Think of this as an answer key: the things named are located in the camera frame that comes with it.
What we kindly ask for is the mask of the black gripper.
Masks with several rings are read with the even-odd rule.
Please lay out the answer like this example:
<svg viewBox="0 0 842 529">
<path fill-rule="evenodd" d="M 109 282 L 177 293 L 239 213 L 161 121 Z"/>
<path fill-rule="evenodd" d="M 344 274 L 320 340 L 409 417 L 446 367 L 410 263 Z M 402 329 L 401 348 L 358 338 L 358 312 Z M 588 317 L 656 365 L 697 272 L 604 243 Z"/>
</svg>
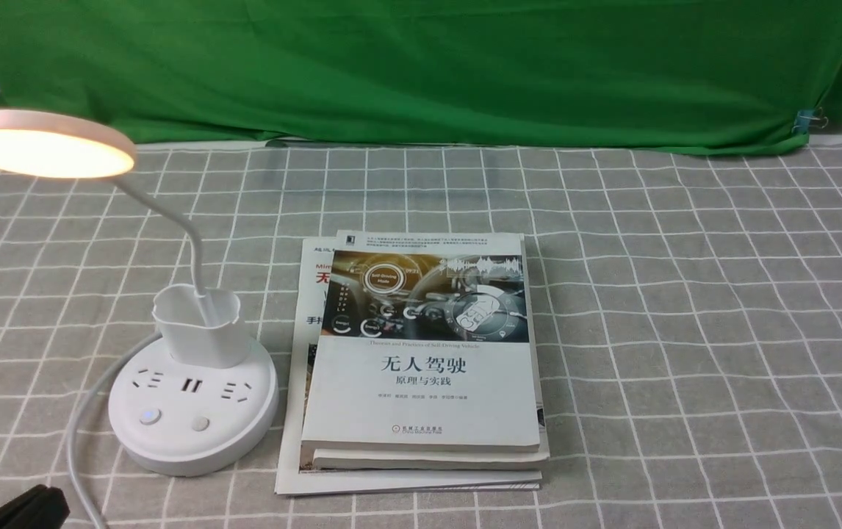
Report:
<svg viewBox="0 0 842 529">
<path fill-rule="evenodd" d="M 62 528 L 69 515 L 65 493 L 38 484 L 0 505 L 0 528 Z"/>
</svg>

